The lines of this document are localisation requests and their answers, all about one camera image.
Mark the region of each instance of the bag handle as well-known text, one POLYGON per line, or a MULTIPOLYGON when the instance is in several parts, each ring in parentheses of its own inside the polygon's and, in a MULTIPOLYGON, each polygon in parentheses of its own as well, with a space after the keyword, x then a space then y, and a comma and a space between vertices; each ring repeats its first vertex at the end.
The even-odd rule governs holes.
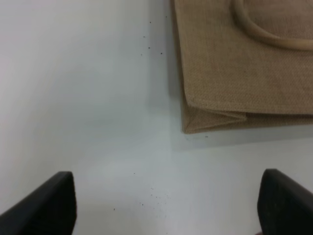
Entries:
POLYGON ((291 50, 313 50, 313 40, 281 38, 269 33, 254 23, 245 9, 244 0, 232 0, 234 12, 239 24, 246 33, 263 43, 291 50))

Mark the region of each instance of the burlap bag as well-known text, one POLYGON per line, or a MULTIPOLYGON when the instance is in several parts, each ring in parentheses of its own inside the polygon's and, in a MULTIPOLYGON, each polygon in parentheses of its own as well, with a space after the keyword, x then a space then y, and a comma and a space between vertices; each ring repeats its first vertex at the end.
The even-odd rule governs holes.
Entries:
MULTIPOLYGON (((231 0, 172 0, 183 131, 313 123, 313 52, 247 36, 231 0)), ((287 38, 313 39, 313 0, 246 0, 250 18, 287 38)))

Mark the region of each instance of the woven texture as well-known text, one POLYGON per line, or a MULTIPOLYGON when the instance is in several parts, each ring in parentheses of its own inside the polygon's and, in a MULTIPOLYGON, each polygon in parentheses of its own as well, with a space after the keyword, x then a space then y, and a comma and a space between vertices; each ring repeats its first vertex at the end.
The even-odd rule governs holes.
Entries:
MULTIPOLYGON (((246 0, 275 35, 313 39, 313 0, 246 0)), ((313 52, 255 41, 230 0, 172 0, 183 131, 313 123, 313 52)))

